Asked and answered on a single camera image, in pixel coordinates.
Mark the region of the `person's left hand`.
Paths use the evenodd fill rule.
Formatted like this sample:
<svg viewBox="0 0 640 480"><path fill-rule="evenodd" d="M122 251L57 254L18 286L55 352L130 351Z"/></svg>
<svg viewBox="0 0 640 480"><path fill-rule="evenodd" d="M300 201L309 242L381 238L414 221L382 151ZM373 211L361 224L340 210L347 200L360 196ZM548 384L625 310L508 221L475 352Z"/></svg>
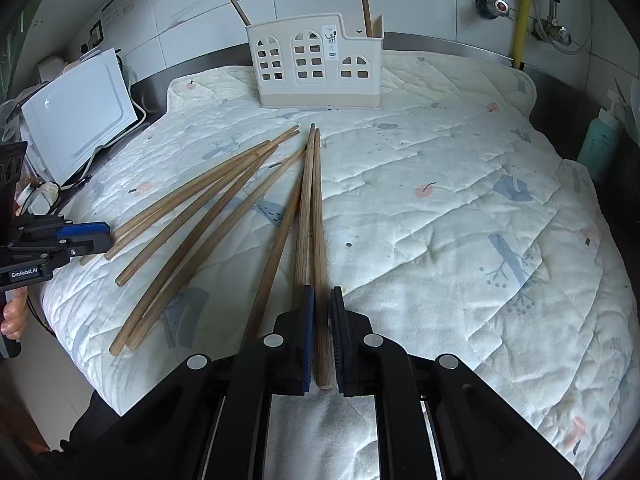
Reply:
<svg viewBox="0 0 640 480"><path fill-rule="evenodd" d="M3 308L1 333L9 340L19 341L25 331L28 318L28 289L26 287L12 290L12 299Z"/></svg>

